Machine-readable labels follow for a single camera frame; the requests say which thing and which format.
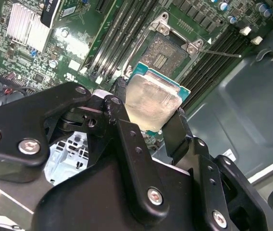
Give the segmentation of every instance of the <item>green circuit board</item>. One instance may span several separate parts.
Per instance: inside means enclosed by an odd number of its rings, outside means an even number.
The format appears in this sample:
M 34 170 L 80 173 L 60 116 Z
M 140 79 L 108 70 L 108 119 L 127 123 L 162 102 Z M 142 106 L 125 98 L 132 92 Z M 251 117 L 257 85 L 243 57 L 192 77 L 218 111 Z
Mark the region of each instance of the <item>green circuit board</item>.
M 125 49 L 125 53 L 109 58 L 109 63 L 116 63 L 116 70 L 120 70 L 130 50 L 135 48 L 135 41 L 142 35 L 142 32 L 148 25 L 161 13 L 169 14 L 168 24 L 189 41 L 202 39 L 204 48 L 209 49 L 211 44 L 222 34 L 229 26 L 227 17 L 234 16 L 237 21 L 242 19 L 248 21 L 257 35 L 265 36 L 268 25 L 273 26 L 272 17 L 264 18 L 255 9 L 256 2 L 245 0 L 233 0 L 228 3 L 226 11 L 219 11 L 221 2 L 211 3 L 209 1 L 184 1 L 184 0 L 164 0 L 152 1 L 152 8 L 147 15 L 140 15 L 133 12 L 131 6 L 137 6 L 138 9 L 144 8 L 145 1 L 131 0 L 114 0 L 106 7 L 105 12 L 97 12 L 97 5 L 100 0 L 89 0 L 87 3 L 77 0 L 64 1 L 59 15 L 63 15 L 65 9 L 75 7 L 74 12 L 68 16 L 58 17 L 55 26 L 50 29 L 50 35 L 46 41 L 46 46 L 43 52 L 37 52 L 32 55 L 33 49 L 13 41 L 7 35 L 7 29 L 11 18 L 11 10 L 13 4 L 20 3 L 35 14 L 42 13 L 39 0 L 0 0 L 0 75 L 5 75 L 14 71 L 17 78 L 25 82 L 28 86 L 33 86 L 39 89 L 46 89 L 66 81 L 75 81 L 83 84 L 88 89 L 94 90 L 97 88 L 107 89 L 112 84 L 112 81 L 119 75 L 113 73 L 111 78 L 105 79 L 96 83 L 97 75 L 93 74 L 91 69 L 91 61 L 99 49 L 108 44 L 105 42 L 108 31 L 114 25 L 114 21 L 119 13 L 131 12 L 133 19 L 140 19 L 138 28 L 133 27 L 136 21 L 127 21 L 126 27 L 118 26 L 116 29 L 123 34 L 118 36 L 118 43 L 113 46 L 113 51 L 121 51 Z M 267 2 L 273 11 L 273 0 Z M 67 37 L 62 36 L 62 32 L 68 33 Z M 130 31 L 134 32 L 129 43 L 123 45 L 123 36 Z M 138 52 L 131 59 L 133 67 L 140 59 L 147 46 L 152 41 L 157 32 L 151 32 Z M 56 61 L 56 67 L 51 67 L 50 62 Z M 186 68 L 190 57 L 181 60 L 178 67 L 173 71 L 172 79 L 184 71 L 189 71 Z

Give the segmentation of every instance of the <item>screw hole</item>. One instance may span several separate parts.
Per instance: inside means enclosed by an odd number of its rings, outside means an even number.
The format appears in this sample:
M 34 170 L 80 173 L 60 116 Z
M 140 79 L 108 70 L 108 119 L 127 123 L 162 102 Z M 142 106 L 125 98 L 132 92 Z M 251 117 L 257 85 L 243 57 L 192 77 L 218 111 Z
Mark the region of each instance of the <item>screw hole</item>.
M 97 124 L 97 121 L 95 119 L 90 119 L 87 122 L 87 125 L 88 125 L 89 128 L 93 128 L 96 124 Z
M 136 147 L 136 152 L 137 152 L 138 154 L 141 154 L 141 153 L 142 153 L 142 149 L 141 149 L 140 147 Z
M 116 104 L 120 104 L 121 102 L 119 102 L 119 100 L 115 97 L 111 98 L 111 100 L 116 103 Z
M 213 185 L 216 185 L 217 183 L 214 181 L 214 179 L 209 179 L 210 180 L 210 183 L 213 184 Z

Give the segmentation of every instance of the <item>aluminum heatsink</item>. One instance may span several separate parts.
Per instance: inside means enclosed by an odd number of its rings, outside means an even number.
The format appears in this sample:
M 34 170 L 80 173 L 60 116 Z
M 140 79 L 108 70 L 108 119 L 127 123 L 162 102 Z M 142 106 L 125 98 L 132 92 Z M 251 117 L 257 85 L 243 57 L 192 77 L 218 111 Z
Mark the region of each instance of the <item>aluminum heatsink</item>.
M 43 52 L 50 35 L 50 28 L 40 22 L 40 15 L 15 3 L 12 5 L 6 35 L 14 42 Z

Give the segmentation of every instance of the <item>wire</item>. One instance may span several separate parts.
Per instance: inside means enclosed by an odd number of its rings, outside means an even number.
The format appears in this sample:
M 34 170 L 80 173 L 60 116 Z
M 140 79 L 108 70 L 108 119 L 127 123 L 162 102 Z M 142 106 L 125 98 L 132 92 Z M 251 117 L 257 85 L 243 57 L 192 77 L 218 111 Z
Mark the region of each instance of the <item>wire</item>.
M 23 90 L 22 87 L 21 88 L 16 88 L 16 87 L 10 87 L 10 86 L 0 86 L 0 89 L 13 89 L 13 90 L 17 90 L 17 91 L 21 92 L 24 96 L 28 96 L 27 92 L 25 90 Z
M 19 89 L 29 89 L 29 90 L 34 90 L 36 92 L 39 92 L 40 90 L 34 87 L 19 87 Z

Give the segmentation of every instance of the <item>black ram slot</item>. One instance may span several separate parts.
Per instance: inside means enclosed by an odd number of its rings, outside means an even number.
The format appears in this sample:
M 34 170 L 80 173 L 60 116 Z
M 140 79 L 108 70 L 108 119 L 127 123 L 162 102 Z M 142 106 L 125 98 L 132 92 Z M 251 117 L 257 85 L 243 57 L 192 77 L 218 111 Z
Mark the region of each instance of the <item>black ram slot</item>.
M 107 81 L 111 79 L 116 68 L 123 60 L 123 57 L 125 56 L 125 54 L 127 54 L 127 50 L 131 47 L 131 44 L 133 43 L 138 33 L 140 32 L 141 28 L 143 27 L 147 19 L 147 16 L 153 10 L 157 2 L 158 1 L 156 0 L 148 0 L 146 1 L 146 4 L 144 4 L 144 6 L 142 7 L 142 10 L 138 11 L 134 20 L 135 22 L 134 25 L 130 26 L 126 36 L 124 37 L 122 42 L 119 43 L 121 47 L 117 49 L 117 52 L 113 57 L 112 63 L 110 63 L 110 66 L 108 66 L 108 69 L 110 69 L 110 72 L 107 75 Z
M 98 13 L 105 13 L 111 4 L 112 0 L 100 0 L 97 4 L 96 11 Z
M 236 29 L 229 26 L 211 47 L 212 51 L 225 53 L 242 53 L 250 45 L 249 39 L 241 36 Z M 186 111 L 209 88 L 218 84 L 218 79 L 236 58 L 206 53 L 181 81 L 181 85 L 191 90 L 183 102 Z

